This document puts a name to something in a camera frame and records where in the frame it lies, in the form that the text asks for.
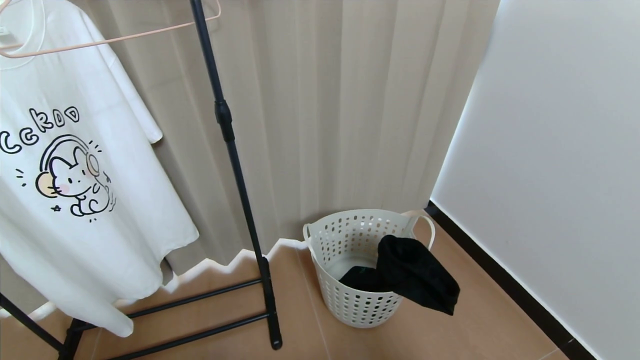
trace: black lettering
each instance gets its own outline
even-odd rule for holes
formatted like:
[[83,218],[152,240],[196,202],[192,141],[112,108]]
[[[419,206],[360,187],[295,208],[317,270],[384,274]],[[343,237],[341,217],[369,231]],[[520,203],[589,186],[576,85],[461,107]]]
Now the black lettering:
[[53,109],[53,121],[58,127],[63,127],[65,125],[65,118],[62,116],[60,110]]
[[37,143],[39,139],[40,137],[37,134],[34,134],[33,129],[30,127],[25,127],[20,130],[20,141],[22,141],[24,145],[33,145]]
[[0,131],[0,150],[7,154],[17,154],[22,150],[22,146],[18,144],[9,145],[9,136],[8,131]]
[[66,110],[65,110],[65,115],[69,118],[69,120],[71,120],[72,122],[79,122],[80,121],[80,113],[78,113],[78,109],[76,109],[75,106],[69,106]]
[[29,109],[29,114],[31,114],[31,118],[33,119],[33,122],[36,123],[40,132],[44,133],[47,129],[53,129],[53,123],[49,121],[47,114],[39,113],[33,108]]

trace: cartoon mouse graphic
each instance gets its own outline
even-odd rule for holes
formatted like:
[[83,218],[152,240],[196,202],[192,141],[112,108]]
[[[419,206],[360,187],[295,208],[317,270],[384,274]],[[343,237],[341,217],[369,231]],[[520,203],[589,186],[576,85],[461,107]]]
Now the cartoon mouse graphic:
[[111,179],[102,172],[89,147],[74,135],[61,135],[46,148],[36,178],[38,191],[50,198],[75,198],[69,208],[77,217],[113,210],[116,198],[106,184]]

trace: cartoon headphones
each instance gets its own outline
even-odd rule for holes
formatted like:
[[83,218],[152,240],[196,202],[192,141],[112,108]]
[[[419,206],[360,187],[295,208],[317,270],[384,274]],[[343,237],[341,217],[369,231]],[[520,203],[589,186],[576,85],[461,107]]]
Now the cartoon headphones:
[[53,175],[49,169],[49,164],[51,163],[51,158],[56,154],[58,147],[68,142],[72,142],[70,145],[74,145],[74,148],[80,149],[84,154],[89,173],[95,177],[100,175],[98,159],[89,152],[89,146],[75,135],[60,135],[47,146],[42,154],[42,159],[40,159],[40,175],[36,177],[36,189],[38,189],[38,192],[43,196],[50,198],[58,197],[53,186]]

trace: black cloth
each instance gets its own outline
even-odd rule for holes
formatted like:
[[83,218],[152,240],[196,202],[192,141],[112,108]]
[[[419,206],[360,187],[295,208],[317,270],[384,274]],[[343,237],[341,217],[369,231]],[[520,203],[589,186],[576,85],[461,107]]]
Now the black cloth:
[[393,291],[424,307],[453,315],[460,295],[456,280],[421,242],[386,235],[376,268],[354,266],[340,282],[362,291]]

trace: white t-shirt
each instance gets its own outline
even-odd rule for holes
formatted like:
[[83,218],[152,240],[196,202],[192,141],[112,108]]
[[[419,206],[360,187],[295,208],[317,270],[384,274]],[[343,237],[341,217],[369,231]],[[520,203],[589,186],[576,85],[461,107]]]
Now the white t-shirt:
[[[64,0],[14,0],[0,26],[16,53],[102,40]],[[149,144],[162,132],[108,45],[0,69],[0,252],[66,314],[128,336],[113,302],[155,292],[159,262],[198,238]]]

